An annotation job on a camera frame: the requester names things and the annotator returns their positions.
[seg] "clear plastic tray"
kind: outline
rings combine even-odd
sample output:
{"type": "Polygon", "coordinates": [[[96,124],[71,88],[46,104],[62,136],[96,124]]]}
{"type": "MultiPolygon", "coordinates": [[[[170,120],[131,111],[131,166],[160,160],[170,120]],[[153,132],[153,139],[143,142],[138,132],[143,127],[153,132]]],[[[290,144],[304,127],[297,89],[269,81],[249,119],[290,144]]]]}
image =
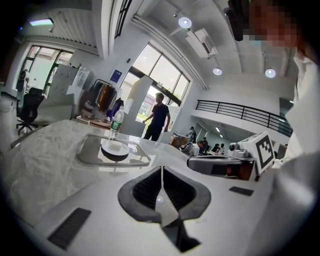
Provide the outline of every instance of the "clear plastic tray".
{"type": "Polygon", "coordinates": [[[77,158],[85,164],[104,167],[144,167],[149,165],[151,158],[138,143],[116,138],[115,141],[126,144],[130,151],[126,156],[115,156],[106,153],[101,148],[101,144],[106,140],[108,137],[87,134],[79,147],[77,158]]]}

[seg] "floor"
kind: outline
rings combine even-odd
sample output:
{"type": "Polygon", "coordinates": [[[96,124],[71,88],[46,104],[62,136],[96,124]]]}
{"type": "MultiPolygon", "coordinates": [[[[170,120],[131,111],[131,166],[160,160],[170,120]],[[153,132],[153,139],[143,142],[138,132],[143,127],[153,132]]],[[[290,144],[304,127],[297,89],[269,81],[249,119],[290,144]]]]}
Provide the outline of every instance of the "floor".
{"type": "Polygon", "coordinates": [[[19,122],[16,116],[16,100],[2,93],[0,99],[0,158],[3,157],[2,153],[11,149],[12,142],[27,132],[27,129],[24,128],[18,135],[17,123],[19,122]]]}

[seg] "dark t-shirt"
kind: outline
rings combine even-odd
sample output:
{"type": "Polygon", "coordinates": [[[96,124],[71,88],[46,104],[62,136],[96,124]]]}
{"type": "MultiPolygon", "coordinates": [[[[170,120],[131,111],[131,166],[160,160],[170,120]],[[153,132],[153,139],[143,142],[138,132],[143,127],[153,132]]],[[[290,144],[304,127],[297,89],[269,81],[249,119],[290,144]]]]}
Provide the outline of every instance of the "dark t-shirt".
{"type": "Polygon", "coordinates": [[[153,106],[152,113],[154,114],[154,116],[150,125],[154,129],[161,130],[165,125],[166,116],[169,113],[168,106],[165,104],[161,104],[160,106],[156,104],[153,106]]]}

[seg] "air conditioner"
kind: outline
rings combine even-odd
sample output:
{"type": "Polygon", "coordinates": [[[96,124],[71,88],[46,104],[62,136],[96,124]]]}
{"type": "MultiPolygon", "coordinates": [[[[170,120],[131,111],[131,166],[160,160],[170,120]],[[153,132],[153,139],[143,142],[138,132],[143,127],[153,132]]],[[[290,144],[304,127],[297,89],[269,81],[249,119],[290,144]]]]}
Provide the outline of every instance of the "air conditioner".
{"type": "Polygon", "coordinates": [[[197,32],[188,31],[185,38],[200,58],[208,58],[212,55],[216,55],[217,48],[212,45],[212,39],[210,39],[207,31],[202,28],[197,32]]]}

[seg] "window frame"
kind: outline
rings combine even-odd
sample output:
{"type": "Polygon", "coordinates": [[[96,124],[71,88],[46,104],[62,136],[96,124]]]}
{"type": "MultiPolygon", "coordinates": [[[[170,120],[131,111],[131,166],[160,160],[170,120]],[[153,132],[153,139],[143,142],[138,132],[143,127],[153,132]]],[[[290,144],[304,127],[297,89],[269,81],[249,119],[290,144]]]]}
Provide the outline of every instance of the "window frame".
{"type": "Polygon", "coordinates": [[[156,62],[154,63],[153,67],[151,68],[149,74],[146,74],[146,73],[144,73],[143,71],[141,71],[140,69],[134,67],[134,66],[133,66],[133,63],[135,63],[135,62],[132,63],[132,65],[131,65],[128,73],[131,73],[132,75],[138,77],[139,79],[141,79],[141,78],[144,77],[144,76],[149,77],[149,78],[153,81],[152,84],[151,84],[151,86],[154,87],[154,88],[156,88],[158,91],[160,91],[161,93],[163,93],[165,96],[167,96],[167,97],[169,98],[168,101],[167,101],[167,104],[169,104],[171,101],[173,101],[173,102],[175,102],[175,103],[180,107],[180,105],[182,104],[182,100],[183,100],[184,97],[185,97],[187,88],[188,88],[188,86],[189,86],[189,84],[190,84],[190,80],[189,80],[189,79],[186,77],[186,75],[180,70],[180,68],[178,68],[163,52],[161,52],[160,50],[158,50],[158,49],[157,49],[156,47],[154,47],[151,43],[148,43],[145,47],[147,47],[147,46],[152,47],[154,50],[156,50],[156,51],[160,54],[159,57],[158,57],[158,59],[157,59],[156,62]],[[158,61],[159,61],[160,58],[161,58],[161,56],[163,56],[172,66],[174,66],[174,67],[179,71],[179,75],[178,75],[177,80],[175,81],[175,84],[174,84],[173,88],[172,88],[172,92],[170,92],[169,90],[167,90],[164,86],[159,87],[159,86],[158,86],[158,82],[155,81],[152,77],[150,77],[152,71],[155,69],[158,61]],[[178,99],[178,98],[174,95],[174,92],[175,92],[175,89],[176,89],[176,87],[177,87],[177,84],[178,84],[181,76],[183,76],[183,77],[187,80],[187,84],[186,84],[186,86],[185,86],[185,88],[184,88],[184,91],[183,91],[183,93],[182,93],[181,99],[178,99]]]}
{"type": "Polygon", "coordinates": [[[24,61],[23,61],[23,64],[22,64],[22,67],[21,67],[21,70],[20,70],[19,75],[20,75],[21,72],[23,71],[23,68],[24,68],[24,66],[25,66],[25,64],[26,64],[26,61],[32,61],[31,65],[30,65],[30,68],[29,68],[29,70],[28,70],[28,72],[30,73],[31,68],[32,68],[32,66],[33,66],[33,64],[34,64],[34,61],[35,61],[35,59],[38,57],[38,55],[39,55],[39,53],[40,53],[40,51],[41,51],[42,48],[48,48],[48,49],[52,49],[52,50],[59,51],[59,53],[56,55],[56,58],[55,58],[52,66],[51,66],[51,68],[50,68],[49,74],[48,74],[48,76],[47,76],[47,78],[46,78],[46,80],[45,80],[45,84],[44,84],[44,87],[43,87],[43,90],[42,90],[42,93],[45,93],[45,92],[46,92],[46,89],[47,89],[47,86],[49,86],[49,85],[48,85],[48,81],[49,81],[49,79],[50,79],[50,75],[51,75],[52,71],[54,70],[55,67],[58,67],[58,66],[59,66],[59,63],[57,63],[57,61],[58,61],[60,55],[61,55],[62,53],[69,53],[69,54],[72,54],[72,55],[73,55],[74,52],[68,51],[68,50],[63,50],[63,49],[57,49],[57,48],[54,48],[54,47],[47,47],[47,46],[43,46],[43,45],[32,44],[31,47],[30,47],[30,49],[29,49],[29,51],[28,51],[28,53],[27,53],[27,55],[26,55],[26,57],[25,57],[25,59],[24,59],[24,61]],[[30,55],[30,53],[31,53],[31,51],[33,50],[34,47],[39,47],[39,49],[38,49],[38,51],[36,52],[35,56],[32,58],[32,57],[29,57],[29,55],[30,55]]]}

